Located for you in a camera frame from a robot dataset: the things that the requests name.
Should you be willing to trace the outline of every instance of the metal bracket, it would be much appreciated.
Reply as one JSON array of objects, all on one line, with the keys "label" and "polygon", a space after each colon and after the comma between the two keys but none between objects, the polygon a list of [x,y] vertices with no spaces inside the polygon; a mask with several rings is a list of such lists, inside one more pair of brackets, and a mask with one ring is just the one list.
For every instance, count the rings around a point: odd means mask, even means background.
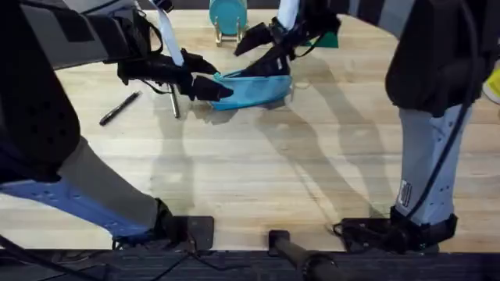
[{"label": "metal bracket", "polygon": [[245,33],[245,26],[241,26],[240,22],[240,17],[236,19],[236,35],[227,35],[223,34],[222,31],[220,30],[219,26],[219,17],[216,16],[216,22],[214,23],[215,27],[215,32],[216,32],[216,45],[217,47],[222,46],[223,41],[235,41],[236,43],[240,44],[241,40],[243,39],[243,35]]}]

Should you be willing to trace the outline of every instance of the black strap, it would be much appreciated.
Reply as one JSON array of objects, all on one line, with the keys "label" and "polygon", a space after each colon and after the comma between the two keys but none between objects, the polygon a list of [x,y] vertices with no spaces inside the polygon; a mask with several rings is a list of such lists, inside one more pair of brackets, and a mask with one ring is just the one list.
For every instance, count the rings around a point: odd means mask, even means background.
[{"label": "black strap", "polygon": [[159,46],[158,50],[152,51],[152,54],[159,55],[159,54],[161,54],[163,52],[163,38],[162,38],[162,33],[158,30],[158,28],[155,27],[154,24],[150,23],[148,20],[146,20],[146,22],[148,23],[149,27],[155,33],[155,35],[158,38],[159,43],[160,43],[160,46]]},{"label": "black strap", "polygon": [[309,47],[309,49],[307,51],[305,51],[305,53],[303,53],[302,55],[296,55],[296,57],[297,58],[301,58],[301,57],[307,56],[310,52],[312,52],[318,46],[319,42],[325,37],[326,34],[327,34],[327,32],[323,32],[318,37],[318,39],[316,40],[316,42],[314,42],[314,44],[312,44],[312,46]]},{"label": "black strap", "polygon": [[169,84],[169,87],[172,91],[161,91],[157,87],[151,85],[148,81],[146,80],[141,80],[142,83],[148,85],[156,94],[174,94],[174,87],[172,84]]}]

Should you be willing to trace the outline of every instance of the marker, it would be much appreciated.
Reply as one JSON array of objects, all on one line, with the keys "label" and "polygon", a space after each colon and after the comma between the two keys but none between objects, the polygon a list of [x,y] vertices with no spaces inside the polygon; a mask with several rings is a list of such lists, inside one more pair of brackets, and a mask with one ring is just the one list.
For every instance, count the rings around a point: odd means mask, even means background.
[{"label": "marker", "polygon": [[132,102],[134,102],[139,96],[141,92],[135,92],[130,97],[128,97],[121,105],[116,106],[111,112],[102,117],[101,121],[99,121],[99,125],[105,126],[111,120],[113,120],[120,112],[122,112],[127,106],[129,106]]}]

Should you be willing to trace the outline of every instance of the cable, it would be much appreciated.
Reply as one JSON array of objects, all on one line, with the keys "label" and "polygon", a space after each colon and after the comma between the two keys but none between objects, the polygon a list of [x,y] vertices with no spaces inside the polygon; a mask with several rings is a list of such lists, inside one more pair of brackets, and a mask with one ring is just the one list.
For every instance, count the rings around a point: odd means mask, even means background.
[{"label": "cable", "polygon": [[206,265],[208,267],[210,267],[211,269],[214,269],[218,272],[226,272],[226,271],[229,271],[229,270],[235,270],[235,269],[251,269],[252,266],[251,265],[228,265],[228,266],[218,266],[218,265],[214,265],[204,259],[202,259],[200,256],[198,256],[197,254],[189,254],[194,260],[196,260],[197,262],[203,264],[203,265]]},{"label": "cable", "polygon": [[43,266],[47,269],[51,269],[57,272],[66,273],[75,277],[78,277],[82,280],[88,281],[103,281],[97,277],[90,276],[87,273],[80,272],[74,269],[67,268],[62,265],[58,265],[51,261],[46,261],[43,258],[39,258],[37,255],[31,254],[29,251],[26,251],[22,247],[16,245],[12,241],[8,240],[4,236],[0,235],[0,246],[2,246],[6,251],[8,251],[13,256],[17,257],[22,261],[27,261],[30,263],[34,263],[40,266]]},{"label": "cable", "polygon": [[[401,227],[406,226],[412,219],[412,217],[419,211],[419,209],[422,207],[423,203],[429,196],[430,191],[432,190],[432,187],[434,183],[436,182],[436,179],[439,176],[439,172],[442,169],[442,166],[446,162],[446,159],[453,147],[453,145],[456,142],[456,138],[459,135],[460,130],[463,127],[463,124],[465,122],[467,112],[469,111],[469,107],[473,103],[473,97],[474,97],[474,91],[476,89],[476,83],[478,79],[478,70],[479,70],[479,46],[478,46],[478,36],[477,36],[477,26],[475,19],[473,17],[472,11],[470,10],[470,7],[466,3],[465,0],[460,1],[460,9],[462,10],[464,20],[466,21],[467,25],[467,32],[469,34],[469,42],[470,42],[470,55],[471,55],[471,70],[470,70],[470,75],[471,79],[469,82],[469,85],[466,90],[466,95],[464,97],[464,102],[462,104],[462,108],[460,109],[459,115],[457,116],[457,119],[455,121],[455,126],[450,133],[450,136],[448,138],[448,141],[441,152],[441,155],[439,156],[439,159],[436,163],[436,166],[434,167],[429,180],[427,181],[427,184],[425,186],[425,189],[423,190],[423,193],[420,195],[419,200],[415,203],[413,208],[410,210],[410,212],[405,216],[406,220],[403,223],[400,223],[396,226],[393,226],[391,230],[388,232],[388,234],[384,235],[384,237],[381,239],[380,243],[378,244],[371,244],[368,247],[363,248],[361,251],[356,251],[356,252],[351,252],[352,254],[362,254],[365,253],[375,247],[379,247],[383,245],[385,242],[387,242],[394,234],[395,232],[400,229]],[[342,224],[336,224],[334,225],[334,232],[337,233],[335,228],[338,226],[343,226]]]},{"label": "cable", "polygon": [[170,273],[172,270],[174,270],[181,263],[183,263],[184,261],[186,261],[189,257],[190,257],[190,255],[186,254],[185,256],[183,256],[182,258],[180,258],[178,261],[176,261],[175,263],[173,263],[173,265],[171,265],[166,271],[160,273],[155,278],[153,278],[153,279],[151,279],[149,281],[158,281],[158,280],[160,280],[162,277],[164,277],[165,275],[167,275],[168,273]]}]

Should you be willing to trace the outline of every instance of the wooden tabletop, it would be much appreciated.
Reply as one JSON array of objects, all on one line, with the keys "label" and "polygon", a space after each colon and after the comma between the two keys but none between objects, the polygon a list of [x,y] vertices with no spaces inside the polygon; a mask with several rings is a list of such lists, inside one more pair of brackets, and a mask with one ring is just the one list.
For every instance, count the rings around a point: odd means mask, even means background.
[{"label": "wooden tabletop", "polygon": [[[250,25],[276,11],[249,11]],[[235,58],[217,48],[207,11],[173,11],[177,39],[223,73],[245,68],[266,48]],[[154,20],[154,14],[148,18]],[[326,227],[342,218],[388,215],[398,193],[402,128],[384,89],[397,41],[343,18],[340,49],[293,62],[286,105],[214,112],[141,83],[122,85],[116,66],[58,72],[95,151],[176,215],[212,215],[215,249],[260,250],[270,229],[288,229],[309,249],[342,250]],[[144,94],[108,126],[99,119],[132,91]],[[456,235],[443,251],[500,251],[500,107],[474,106],[455,186]],[[97,226],[33,201],[0,197],[0,232],[29,248],[110,248]]]}]

